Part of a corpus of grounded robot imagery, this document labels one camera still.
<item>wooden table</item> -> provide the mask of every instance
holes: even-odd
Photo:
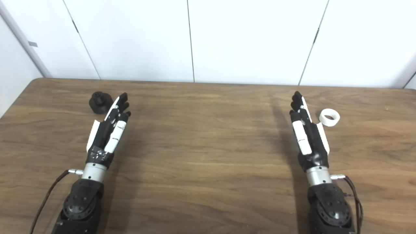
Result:
[[[330,171],[355,182],[362,233],[416,229],[414,90],[37,79],[0,120],[0,233],[28,233],[55,178],[84,168],[104,118],[88,106],[97,90],[127,92],[133,113],[104,181],[100,234],[308,233],[296,90],[311,114],[341,115],[325,128]],[[35,233],[51,232],[76,179],[58,184]]]

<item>white finger segment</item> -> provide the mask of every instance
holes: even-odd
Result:
[[[106,120],[107,118],[108,118],[108,116],[110,115],[110,113],[111,113],[111,111],[114,109],[114,108],[118,108],[117,107],[117,102],[119,101],[119,99],[120,99],[120,96],[118,96],[117,98],[116,98],[116,100],[113,102],[113,105],[111,105],[111,108],[110,108],[110,110],[107,112],[107,115],[105,116],[105,119],[104,120]]]
[[[303,108],[306,110],[306,113],[308,113],[309,120],[312,122],[311,114],[309,113],[309,109],[308,109],[308,105],[306,105],[306,101],[303,96],[302,96],[302,102],[303,102],[303,106],[301,106],[300,108]]]
[[[321,136],[321,140],[324,145],[324,148],[327,151],[327,154],[329,155],[329,144],[328,144],[327,136],[324,131],[324,126],[322,126],[322,123],[319,123],[316,125],[316,127],[318,128],[318,132],[319,132],[319,135]]]
[[[100,126],[100,122],[94,120],[94,123],[92,124],[92,128],[91,128],[91,132],[89,133],[89,137],[88,137],[87,152],[91,148],[92,143],[94,142],[99,126]]]
[[[296,135],[297,143],[299,145],[299,149],[303,155],[311,154],[312,149],[309,145],[308,136],[305,133],[305,129],[303,128],[302,121],[298,120],[292,123],[293,130]]]
[[[118,121],[114,131],[110,135],[110,140],[108,141],[107,145],[104,148],[104,151],[113,153],[119,143],[121,135],[123,134],[124,128],[126,127],[126,122]]]

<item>black knob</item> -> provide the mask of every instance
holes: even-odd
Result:
[[[112,104],[113,99],[110,94],[101,91],[93,93],[91,99],[89,100],[89,106],[95,114],[107,113]]]

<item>panel seam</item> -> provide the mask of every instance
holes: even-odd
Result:
[[[62,2],[64,3],[65,8],[67,9],[67,12],[68,12],[68,14],[69,14],[69,17],[71,18],[72,23],[74,24],[75,29],[77,30],[77,33],[78,33],[78,35],[79,35],[79,38],[81,39],[81,42],[82,42],[82,44],[83,44],[83,46],[84,46],[84,49],[85,49],[85,51],[86,51],[86,52],[87,52],[87,54],[88,54],[89,60],[91,61],[92,66],[94,67],[94,70],[95,70],[95,72],[96,72],[96,73],[97,73],[97,75],[98,75],[98,78],[101,80],[101,76],[100,76],[100,74],[98,73],[97,67],[95,67],[94,62],[92,61],[91,55],[89,54],[89,51],[88,51],[87,47],[85,46],[84,40],[82,39],[81,34],[79,33],[77,26],[75,25],[75,21],[74,21],[74,19],[72,18],[71,13],[69,12],[69,9],[68,9],[68,7],[67,7],[67,4],[65,3],[65,0],[62,0]]]
[[[327,4],[326,4],[325,9],[324,9],[324,13],[322,14],[321,21],[319,22],[318,30],[317,30],[317,32],[315,34],[315,37],[314,37],[314,40],[312,42],[312,46],[311,46],[311,49],[309,51],[308,58],[306,59],[305,66],[303,67],[302,74],[300,75],[299,83],[297,84],[298,86],[300,86],[300,83],[302,82],[303,74],[305,73],[306,66],[308,65],[309,57],[311,56],[313,46],[315,45],[316,39],[318,37],[318,33],[319,33],[320,28],[321,28],[322,21],[324,20],[325,12],[327,11],[329,1],[330,0],[327,1]]]
[[[186,6],[187,6],[187,9],[188,9],[189,42],[191,43],[192,77],[193,77],[193,82],[195,83],[195,71],[194,71],[194,68],[193,68],[193,51],[192,51],[192,37],[191,37],[191,20],[189,18],[189,3],[188,3],[188,0],[186,0]]]
[[[413,73],[413,75],[410,77],[410,79],[406,82],[406,84],[403,86],[403,88],[406,88],[406,86],[410,83],[410,81],[412,80],[412,79],[416,79],[416,72],[415,73]]]

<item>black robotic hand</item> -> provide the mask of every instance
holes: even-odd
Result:
[[[328,168],[329,145],[322,123],[312,122],[304,97],[296,91],[290,104],[290,118],[299,145],[299,163],[304,171],[316,166]]]
[[[332,183],[345,176],[331,176],[328,172],[329,145],[322,123],[312,122],[306,101],[298,91],[292,100],[290,118],[300,150],[298,160],[310,185],[310,233],[355,234],[351,208],[343,191]]]
[[[114,157],[114,150],[123,134],[130,112],[127,94],[120,95],[104,121],[94,121],[87,143],[84,170],[69,170],[82,175],[71,188],[52,234],[95,234],[101,215],[104,176]]]

